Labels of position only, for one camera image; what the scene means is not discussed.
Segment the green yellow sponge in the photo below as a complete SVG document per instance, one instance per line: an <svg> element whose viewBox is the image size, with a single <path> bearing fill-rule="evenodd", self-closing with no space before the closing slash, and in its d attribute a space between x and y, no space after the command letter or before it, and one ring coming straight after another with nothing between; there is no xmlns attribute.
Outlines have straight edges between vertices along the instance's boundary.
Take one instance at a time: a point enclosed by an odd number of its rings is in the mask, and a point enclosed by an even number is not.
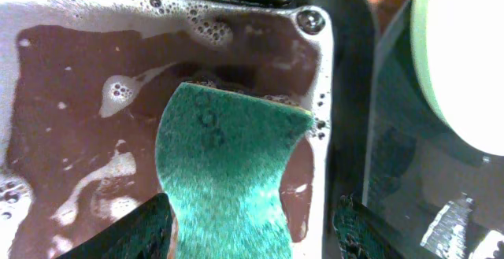
<svg viewBox="0 0 504 259"><path fill-rule="evenodd" d="M280 183L310 112L196 83L161 116L155 164L178 223L178 258L289 258Z"/></svg>

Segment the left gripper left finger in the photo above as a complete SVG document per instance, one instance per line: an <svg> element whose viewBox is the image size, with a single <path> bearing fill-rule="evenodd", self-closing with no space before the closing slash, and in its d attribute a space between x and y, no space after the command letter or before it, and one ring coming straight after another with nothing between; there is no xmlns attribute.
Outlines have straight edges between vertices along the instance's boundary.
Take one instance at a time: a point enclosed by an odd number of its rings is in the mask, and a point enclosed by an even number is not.
<svg viewBox="0 0 504 259"><path fill-rule="evenodd" d="M171 234L169 197L159 193L57 259L166 259Z"/></svg>

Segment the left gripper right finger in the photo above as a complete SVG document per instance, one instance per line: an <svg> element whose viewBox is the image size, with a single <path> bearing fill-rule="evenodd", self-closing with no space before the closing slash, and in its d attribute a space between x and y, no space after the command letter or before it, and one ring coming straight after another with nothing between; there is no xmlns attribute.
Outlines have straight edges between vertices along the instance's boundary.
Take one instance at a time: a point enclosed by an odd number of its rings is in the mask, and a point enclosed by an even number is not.
<svg viewBox="0 0 504 259"><path fill-rule="evenodd" d="M349 195L340 197L332 225L344 259L438 258Z"/></svg>

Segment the light green plate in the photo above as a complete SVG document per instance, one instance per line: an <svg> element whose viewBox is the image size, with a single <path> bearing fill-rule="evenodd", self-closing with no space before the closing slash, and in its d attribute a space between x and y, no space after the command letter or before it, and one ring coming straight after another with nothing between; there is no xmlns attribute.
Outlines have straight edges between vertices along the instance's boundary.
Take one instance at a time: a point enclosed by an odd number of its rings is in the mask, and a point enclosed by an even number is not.
<svg viewBox="0 0 504 259"><path fill-rule="evenodd" d="M432 111L470 146L503 154L503 0L412 0L411 47Z"/></svg>

